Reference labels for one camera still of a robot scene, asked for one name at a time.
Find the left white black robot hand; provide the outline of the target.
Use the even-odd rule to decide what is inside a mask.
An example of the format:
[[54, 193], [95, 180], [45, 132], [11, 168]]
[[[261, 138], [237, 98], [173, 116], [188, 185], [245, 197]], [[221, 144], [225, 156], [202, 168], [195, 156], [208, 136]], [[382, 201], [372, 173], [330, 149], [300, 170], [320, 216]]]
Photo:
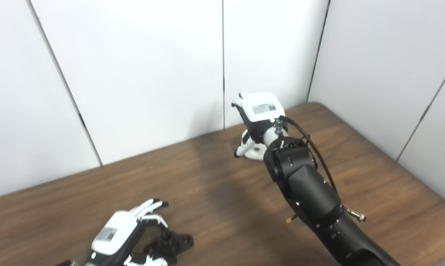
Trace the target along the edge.
[[167, 259], [157, 255], [132, 255], [134, 247], [148, 227], [169, 226], [161, 215], [154, 212], [169, 203], [151, 198], [131, 210], [116, 211], [91, 244], [86, 266], [169, 266]]

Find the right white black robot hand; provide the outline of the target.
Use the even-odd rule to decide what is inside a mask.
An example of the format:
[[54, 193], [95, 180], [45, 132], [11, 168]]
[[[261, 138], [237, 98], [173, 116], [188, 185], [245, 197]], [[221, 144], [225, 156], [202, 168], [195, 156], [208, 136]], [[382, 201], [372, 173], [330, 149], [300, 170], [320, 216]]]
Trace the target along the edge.
[[270, 92], [239, 93], [239, 98], [231, 103], [236, 108], [246, 126], [234, 157], [245, 156], [255, 145], [269, 148], [279, 137], [288, 136], [288, 124], [280, 116], [285, 111], [277, 97]]

